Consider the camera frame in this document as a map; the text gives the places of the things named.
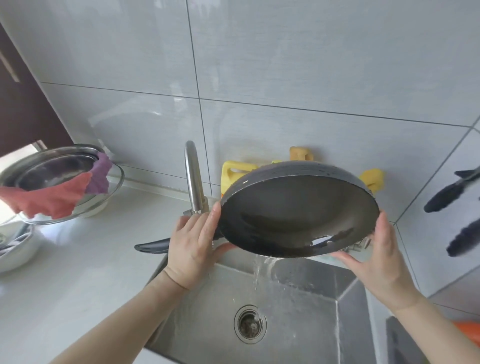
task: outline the yellow object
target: yellow object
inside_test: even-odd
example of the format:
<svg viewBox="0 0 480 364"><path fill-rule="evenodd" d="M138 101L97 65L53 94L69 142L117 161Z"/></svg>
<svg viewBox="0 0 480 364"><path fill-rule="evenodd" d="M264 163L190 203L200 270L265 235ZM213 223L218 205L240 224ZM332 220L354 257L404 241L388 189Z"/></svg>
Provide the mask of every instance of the yellow object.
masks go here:
<svg viewBox="0 0 480 364"><path fill-rule="evenodd" d="M222 177L220 180L222 196L238 178L257 168L258 166L256 164L227 160L222 166Z"/></svg>
<svg viewBox="0 0 480 364"><path fill-rule="evenodd" d="M290 160L313 160L313 154L308 148L304 148L301 146L291 146Z"/></svg>
<svg viewBox="0 0 480 364"><path fill-rule="evenodd" d="M364 171L359 178L373 194L384 187L384 172L378 168Z"/></svg>

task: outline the sink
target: sink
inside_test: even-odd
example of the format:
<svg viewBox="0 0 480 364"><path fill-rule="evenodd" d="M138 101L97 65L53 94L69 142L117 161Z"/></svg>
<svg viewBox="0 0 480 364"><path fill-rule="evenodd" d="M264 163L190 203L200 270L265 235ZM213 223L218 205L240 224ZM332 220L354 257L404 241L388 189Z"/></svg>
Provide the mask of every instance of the sink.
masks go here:
<svg viewBox="0 0 480 364"><path fill-rule="evenodd" d="M351 271L241 249L215 264L145 347L184 364L375 363L365 288Z"/></svg>

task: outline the frying pan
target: frying pan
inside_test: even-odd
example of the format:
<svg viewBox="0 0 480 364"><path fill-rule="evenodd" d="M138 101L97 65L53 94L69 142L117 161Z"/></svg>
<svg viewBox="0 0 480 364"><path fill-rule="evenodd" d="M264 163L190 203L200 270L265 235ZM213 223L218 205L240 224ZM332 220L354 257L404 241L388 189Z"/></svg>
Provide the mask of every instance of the frying pan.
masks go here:
<svg viewBox="0 0 480 364"><path fill-rule="evenodd" d="M240 177L220 200L214 240L225 237L251 253L306 257L331 253L373 232L380 213L365 184L341 168L287 161ZM135 245L166 253L170 238Z"/></svg>

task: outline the drain strainer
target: drain strainer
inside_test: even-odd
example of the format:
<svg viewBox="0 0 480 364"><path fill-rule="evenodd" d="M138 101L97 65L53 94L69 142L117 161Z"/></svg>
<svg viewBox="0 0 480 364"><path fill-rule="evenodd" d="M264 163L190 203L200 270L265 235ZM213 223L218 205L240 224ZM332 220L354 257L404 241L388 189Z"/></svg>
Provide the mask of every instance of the drain strainer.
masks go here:
<svg viewBox="0 0 480 364"><path fill-rule="evenodd" d="M256 344L265 336L267 320L260 316L258 307L243 306L235 315L235 333L246 344Z"/></svg>

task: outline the stainless steel faucet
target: stainless steel faucet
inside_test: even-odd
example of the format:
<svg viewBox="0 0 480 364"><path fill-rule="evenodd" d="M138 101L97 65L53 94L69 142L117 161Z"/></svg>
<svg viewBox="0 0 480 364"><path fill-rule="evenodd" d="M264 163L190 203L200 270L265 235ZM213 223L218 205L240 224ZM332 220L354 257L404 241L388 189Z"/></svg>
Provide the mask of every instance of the stainless steel faucet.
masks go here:
<svg viewBox="0 0 480 364"><path fill-rule="evenodd" d="M204 195L202 187L197 148L195 148L195 143L191 140L185 143L185 172L187 173L188 195L190 196L192 208L183 214L193 215L208 212L208 200Z"/></svg>

